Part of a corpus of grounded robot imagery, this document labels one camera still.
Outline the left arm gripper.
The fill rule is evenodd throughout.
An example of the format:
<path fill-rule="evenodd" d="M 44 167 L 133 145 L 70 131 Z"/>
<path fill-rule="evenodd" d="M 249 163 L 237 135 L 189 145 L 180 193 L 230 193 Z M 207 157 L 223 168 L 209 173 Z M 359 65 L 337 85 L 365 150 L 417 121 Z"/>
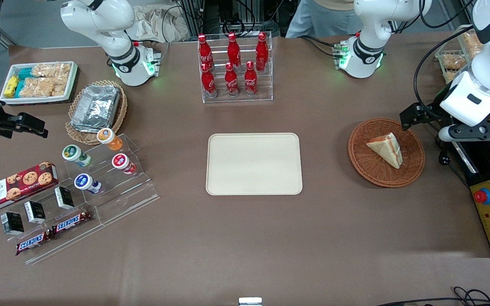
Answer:
<path fill-rule="evenodd" d="M 453 79 L 441 108 L 470 127 L 480 124 L 490 115 L 490 89 L 484 87 L 471 71 L 461 71 Z M 412 103 L 400 113 L 401 129 L 438 121 L 441 113 L 433 104 Z"/>

